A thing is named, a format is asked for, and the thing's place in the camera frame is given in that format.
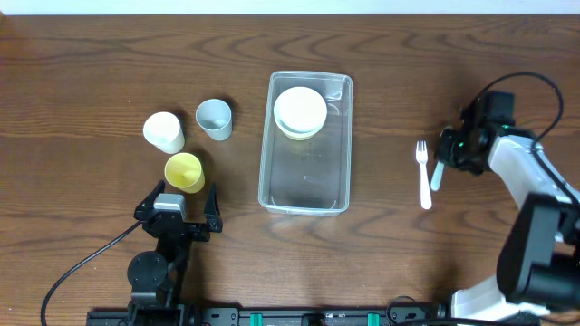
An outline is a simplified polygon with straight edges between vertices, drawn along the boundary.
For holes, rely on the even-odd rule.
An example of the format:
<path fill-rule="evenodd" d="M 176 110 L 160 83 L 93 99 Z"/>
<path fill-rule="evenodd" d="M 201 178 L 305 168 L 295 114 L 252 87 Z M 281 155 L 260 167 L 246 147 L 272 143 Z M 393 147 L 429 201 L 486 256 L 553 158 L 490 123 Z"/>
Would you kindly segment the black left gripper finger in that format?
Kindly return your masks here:
<path fill-rule="evenodd" d="M 157 214 L 154 207 L 157 197 L 165 191 L 165 181 L 160 180 L 153 190 L 136 206 L 133 217 L 137 221 L 149 221 Z"/>
<path fill-rule="evenodd" d="M 215 183 L 211 184 L 208 192 L 208 199 L 204 207 L 204 217 L 209 226 L 222 226 L 220 210 L 218 207 L 217 186 Z"/>

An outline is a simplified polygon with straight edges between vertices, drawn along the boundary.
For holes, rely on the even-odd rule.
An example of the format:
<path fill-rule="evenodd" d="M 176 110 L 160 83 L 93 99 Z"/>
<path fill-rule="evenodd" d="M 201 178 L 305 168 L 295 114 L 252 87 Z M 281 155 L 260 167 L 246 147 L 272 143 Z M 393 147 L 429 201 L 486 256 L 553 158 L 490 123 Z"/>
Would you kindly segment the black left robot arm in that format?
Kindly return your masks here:
<path fill-rule="evenodd" d="M 198 309 L 179 302 L 194 242 L 207 242 L 220 233 L 223 222 L 218 208 L 217 187 L 208 191 L 204 223 L 186 220 L 185 197 L 165 192 L 161 180 L 137 205 L 134 218 L 157 240 L 156 249 L 137 254 L 127 277 L 131 285 L 129 312 L 120 325 L 199 325 Z"/>

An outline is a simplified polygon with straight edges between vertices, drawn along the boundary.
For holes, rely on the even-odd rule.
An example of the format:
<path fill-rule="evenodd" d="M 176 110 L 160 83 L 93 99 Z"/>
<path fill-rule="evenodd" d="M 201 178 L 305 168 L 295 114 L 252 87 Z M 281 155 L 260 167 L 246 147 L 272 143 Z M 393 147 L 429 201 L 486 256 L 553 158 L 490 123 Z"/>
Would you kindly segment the white plastic bowl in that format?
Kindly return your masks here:
<path fill-rule="evenodd" d="M 322 95 L 307 87 L 293 87 L 283 91 L 274 104 L 275 124 L 291 131 L 307 132 L 323 128 L 327 106 Z"/>

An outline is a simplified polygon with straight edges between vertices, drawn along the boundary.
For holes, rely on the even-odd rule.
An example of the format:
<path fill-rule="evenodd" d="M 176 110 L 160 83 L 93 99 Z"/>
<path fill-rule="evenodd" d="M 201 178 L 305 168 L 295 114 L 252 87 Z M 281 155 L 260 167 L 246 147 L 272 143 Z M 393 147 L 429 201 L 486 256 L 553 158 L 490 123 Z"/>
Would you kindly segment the mint green plastic spoon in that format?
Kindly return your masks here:
<path fill-rule="evenodd" d="M 438 161 L 437 165 L 433 171 L 430 181 L 430 189 L 433 192 L 438 192 L 440 189 L 440 184 L 443 176 L 445 165 L 443 162 Z"/>

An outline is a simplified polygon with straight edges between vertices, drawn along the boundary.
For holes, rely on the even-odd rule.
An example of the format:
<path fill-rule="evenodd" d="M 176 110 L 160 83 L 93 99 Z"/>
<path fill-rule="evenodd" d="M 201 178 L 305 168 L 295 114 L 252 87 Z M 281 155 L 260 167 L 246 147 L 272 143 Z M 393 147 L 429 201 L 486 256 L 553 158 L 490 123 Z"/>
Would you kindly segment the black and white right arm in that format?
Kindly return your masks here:
<path fill-rule="evenodd" d="M 518 208 L 495 274 L 452 295 L 452 318 L 502 321 L 521 312 L 578 309 L 579 254 L 554 248 L 579 246 L 579 193 L 546 158 L 537 136 L 494 123 L 445 129 L 436 159 L 476 175 L 497 174 Z"/>

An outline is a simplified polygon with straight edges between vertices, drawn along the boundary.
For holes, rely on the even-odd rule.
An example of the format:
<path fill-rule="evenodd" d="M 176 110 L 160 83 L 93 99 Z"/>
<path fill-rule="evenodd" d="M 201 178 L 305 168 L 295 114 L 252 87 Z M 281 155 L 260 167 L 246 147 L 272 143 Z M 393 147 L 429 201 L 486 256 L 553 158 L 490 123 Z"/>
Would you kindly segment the yellow plastic bowl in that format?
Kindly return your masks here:
<path fill-rule="evenodd" d="M 278 125 L 278 128 L 288 138 L 293 139 L 293 140 L 299 140 L 299 141 L 310 139 L 311 137 L 313 137 L 316 133 L 318 133 L 321 130 L 321 128 L 316 128 L 316 129 L 313 129 L 313 130 L 310 130 L 307 132 L 297 132 L 297 131 L 291 131 L 290 129 L 287 129 L 283 125 Z"/>

